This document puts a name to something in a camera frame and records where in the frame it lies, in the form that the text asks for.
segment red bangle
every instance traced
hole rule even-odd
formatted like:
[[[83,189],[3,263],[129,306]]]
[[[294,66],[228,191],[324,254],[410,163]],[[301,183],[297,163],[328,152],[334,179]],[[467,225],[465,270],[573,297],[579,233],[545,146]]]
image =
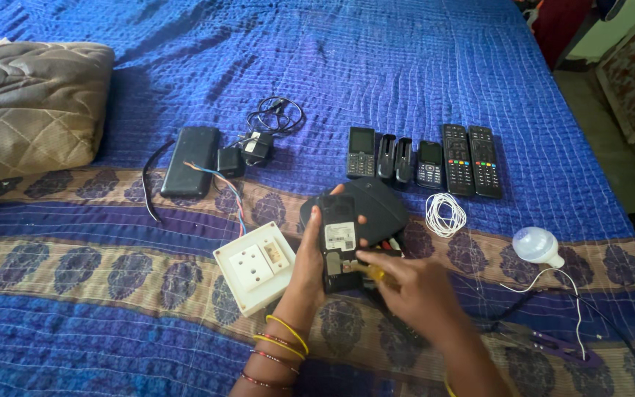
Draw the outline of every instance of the red bangle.
[[[290,386],[278,386],[278,385],[275,385],[275,384],[264,383],[264,382],[258,381],[256,379],[250,378],[249,376],[246,376],[244,371],[242,371],[240,375],[241,375],[241,377],[243,377],[244,379],[248,380],[251,383],[257,384],[259,386],[268,387],[269,389],[291,390]]]
[[[298,370],[297,370],[297,369],[293,368],[293,367],[292,367],[290,364],[288,364],[287,362],[284,362],[283,360],[278,359],[278,358],[276,358],[276,357],[274,357],[274,356],[272,356],[272,355],[268,355],[268,354],[266,354],[266,353],[264,353],[264,352],[260,352],[259,350],[254,350],[254,349],[249,350],[249,352],[250,352],[250,353],[256,353],[256,354],[258,354],[258,355],[260,355],[260,356],[266,357],[266,358],[268,358],[269,360],[274,360],[274,361],[275,361],[275,362],[277,362],[278,364],[283,365],[283,366],[285,366],[286,368],[290,369],[291,371],[295,372],[295,374],[296,374],[296,375],[300,375],[300,374],[301,374],[300,372],[298,372]]]
[[[295,350],[297,350],[299,352],[305,351],[303,346],[294,345],[293,343],[289,343],[289,342],[287,342],[287,341],[285,341],[285,340],[283,340],[281,338],[276,338],[275,336],[271,336],[271,335],[269,335],[267,333],[257,332],[256,335],[260,335],[260,336],[263,336],[265,338],[269,338],[270,340],[274,340],[274,341],[276,341],[278,343],[281,343],[284,346],[291,347],[291,348],[293,348],[293,349],[295,349]]]

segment yellow bangle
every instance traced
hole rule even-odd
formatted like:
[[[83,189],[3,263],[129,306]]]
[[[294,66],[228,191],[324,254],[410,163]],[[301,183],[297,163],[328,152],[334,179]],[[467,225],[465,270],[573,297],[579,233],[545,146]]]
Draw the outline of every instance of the yellow bangle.
[[[303,345],[303,347],[305,348],[305,355],[308,355],[310,353],[310,351],[308,350],[308,345],[305,344],[305,341],[303,341],[303,338],[301,338],[297,332],[295,332],[295,330],[293,330],[290,326],[288,326],[288,324],[286,324],[285,322],[283,322],[283,320],[280,320],[279,318],[272,316],[271,314],[266,316],[266,322],[269,322],[269,320],[276,320],[279,323],[283,324],[283,326],[285,326],[288,330],[291,331],[291,333],[293,334],[293,336],[295,336],[300,342],[301,345]]]
[[[457,397],[452,391],[452,388],[449,386],[449,383],[447,383],[447,374],[445,374],[445,388],[447,389],[447,393],[449,394],[450,397]]]
[[[286,346],[286,345],[284,345],[284,344],[282,344],[282,343],[278,343],[277,341],[275,341],[275,340],[273,340],[273,339],[269,339],[269,338],[267,338],[267,337],[265,337],[265,336],[263,336],[263,335],[254,335],[254,336],[252,336],[252,338],[254,338],[254,340],[259,339],[259,340],[265,340],[265,341],[267,341],[267,342],[271,342],[271,343],[273,343],[273,344],[274,344],[274,345],[276,345],[276,346],[281,346],[281,347],[283,347],[284,349],[287,349],[288,351],[291,351],[291,352],[295,353],[296,355],[298,355],[298,357],[300,357],[300,358],[301,358],[301,360],[304,360],[304,359],[305,359],[305,356],[303,355],[303,353],[301,353],[301,352],[297,351],[297,350],[296,350],[296,349],[294,349],[293,347]]]

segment red fabric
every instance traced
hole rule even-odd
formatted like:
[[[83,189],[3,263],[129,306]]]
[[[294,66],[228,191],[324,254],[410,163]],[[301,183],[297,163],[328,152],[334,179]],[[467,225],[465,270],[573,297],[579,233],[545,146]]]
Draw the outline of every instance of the red fabric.
[[[544,0],[535,20],[535,40],[550,69],[582,26],[593,0]]]

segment beige quilted pillow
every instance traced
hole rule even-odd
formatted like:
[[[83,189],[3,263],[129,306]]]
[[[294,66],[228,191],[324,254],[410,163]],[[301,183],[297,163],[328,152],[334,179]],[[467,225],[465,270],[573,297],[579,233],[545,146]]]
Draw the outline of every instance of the beige quilted pillow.
[[[0,179],[93,160],[113,62],[95,43],[0,47]]]

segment bed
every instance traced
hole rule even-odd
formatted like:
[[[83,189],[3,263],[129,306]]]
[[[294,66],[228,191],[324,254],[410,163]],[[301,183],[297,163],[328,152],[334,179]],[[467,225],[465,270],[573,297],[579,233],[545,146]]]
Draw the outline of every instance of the bed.
[[[301,103],[302,130],[238,181],[250,228],[302,233],[307,197],[344,182],[348,127],[440,140],[440,125],[490,126],[504,198],[460,200],[452,239],[423,222],[429,191],[399,197],[413,257],[452,270],[469,314],[491,316],[539,266],[517,259],[521,227],[551,230],[580,293],[635,345],[635,235],[521,15],[510,0],[0,0],[0,37],[92,41],[116,52],[107,122],[89,167],[0,181],[0,396],[226,395],[260,314],[240,315],[212,260],[238,237],[227,188],[202,201],[158,194],[146,212],[140,169],[182,126],[225,144],[269,95]],[[547,273],[542,287],[561,287]],[[581,338],[604,361],[572,365],[483,337],[523,396],[635,396],[635,360],[586,307]],[[508,321],[575,341],[566,294],[542,293]],[[413,347],[357,294],[315,319],[296,395],[444,396],[442,356]]]

